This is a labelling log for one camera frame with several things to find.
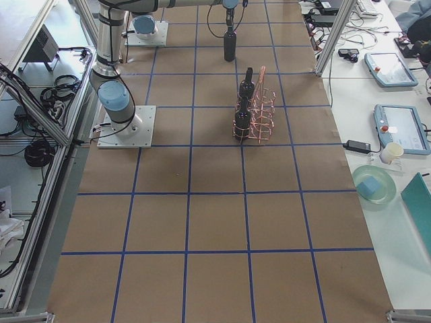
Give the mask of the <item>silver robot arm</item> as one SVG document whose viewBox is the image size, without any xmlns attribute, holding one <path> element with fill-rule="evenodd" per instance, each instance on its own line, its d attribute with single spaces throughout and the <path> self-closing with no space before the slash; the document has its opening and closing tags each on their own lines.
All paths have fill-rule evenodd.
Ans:
<svg viewBox="0 0 431 323">
<path fill-rule="evenodd" d="M 150 35 L 156 29 L 152 14 L 159 8 L 222 5 L 226 10 L 227 26 L 222 36 L 224 59 L 228 62 L 235 59 L 234 11 L 237 1 L 100 1 L 99 4 L 97 57 L 90 73 L 90 83 L 110 118 L 112 132 L 108 137 L 133 138 L 142 129 L 133 96 L 117 71 L 127 12 L 133 16 L 135 34 Z"/>
<path fill-rule="evenodd" d="M 132 25 L 134 27 L 134 31 L 127 30 L 126 32 L 123 32 L 123 38 L 126 38 L 130 34 L 135 34 L 140 40 L 153 40 L 158 33 L 156 20 L 151 13 L 134 15 Z"/>
</svg>

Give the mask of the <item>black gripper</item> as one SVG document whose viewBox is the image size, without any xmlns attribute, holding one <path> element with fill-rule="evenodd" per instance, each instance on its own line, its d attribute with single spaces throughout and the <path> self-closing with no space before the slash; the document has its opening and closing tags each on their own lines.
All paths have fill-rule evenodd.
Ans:
<svg viewBox="0 0 431 323">
<path fill-rule="evenodd" d="M 226 9 L 226 26 L 228 31 L 234 30 L 234 8 L 227 8 Z"/>
</svg>

